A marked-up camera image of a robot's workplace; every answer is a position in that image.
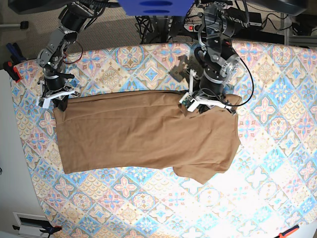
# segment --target brown t-shirt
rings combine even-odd
[[[111,93],[70,99],[65,112],[55,108],[64,172],[173,167],[200,183],[225,172],[240,144],[238,116],[219,107],[190,113],[181,97],[174,91]]]

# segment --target blue plastic object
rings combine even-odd
[[[129,16],[185,16],[194,0],[118,0]]]

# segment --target white wall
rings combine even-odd
[[[17,234],[12,212],[44,215],[31,182],[15,120],[9,75],[0,70],[0,231]]]

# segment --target floral pattern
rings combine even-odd
[[[198,67],[197,44],[157,44],[84,52],[69,65],[81,97],[136,90],[186,90],[184,66]],[[316,221],[316,51],[234,42],[254,79],[238,107],[241,146],[228,171],[206,184],[173,168],[126,167],[65,174],[52,107],[35,106],[34,60],[11,81],[19,135],[36,196],[58,238],[256,237]],[[69,55],[74,60],[78,54]],[[251,95],[239,66],[226,89]]]

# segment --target brown shirt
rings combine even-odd
[[[70,99],[65,112],[55,108],[64,172],[173,166],[200,183],[225,172],[240,144],[238,116],[219,107],[190,113],[181,97],[174,91],[111,93]]]

